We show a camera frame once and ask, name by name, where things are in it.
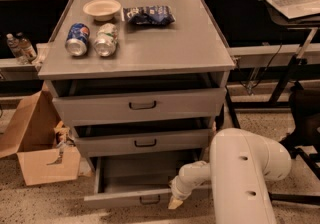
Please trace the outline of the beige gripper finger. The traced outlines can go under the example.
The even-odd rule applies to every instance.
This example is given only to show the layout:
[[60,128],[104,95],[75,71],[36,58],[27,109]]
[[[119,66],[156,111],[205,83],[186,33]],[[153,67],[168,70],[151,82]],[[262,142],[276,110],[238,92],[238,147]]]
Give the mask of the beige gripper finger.
[[168,209],[169,210],[175,210],[178,207],[180,207],[183,204],[183,201],[180,199],[175,198],[174,196],[172,196],[170,198],[169,204],[168,204]]

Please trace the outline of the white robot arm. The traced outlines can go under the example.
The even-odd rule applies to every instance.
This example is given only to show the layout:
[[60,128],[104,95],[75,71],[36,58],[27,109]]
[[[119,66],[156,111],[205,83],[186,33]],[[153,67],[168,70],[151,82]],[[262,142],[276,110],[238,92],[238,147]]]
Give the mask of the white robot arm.
[[224,129],[214,136],[207,162],[180,168],[171,181],[168,207],[178,208],[209,181],[216,224],[276,224],[266,183],[284,179],[290,170],[290,155],[279,142],[242,129]]

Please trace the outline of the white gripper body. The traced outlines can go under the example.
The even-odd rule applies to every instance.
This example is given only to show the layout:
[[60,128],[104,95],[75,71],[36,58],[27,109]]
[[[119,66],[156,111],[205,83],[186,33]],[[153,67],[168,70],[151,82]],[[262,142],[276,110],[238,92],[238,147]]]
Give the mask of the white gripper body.
[[201,184],[211,179],[210,164],[196,161],[183,165],[178,175],[171,181],[171,192],[174,200],[184,201]]

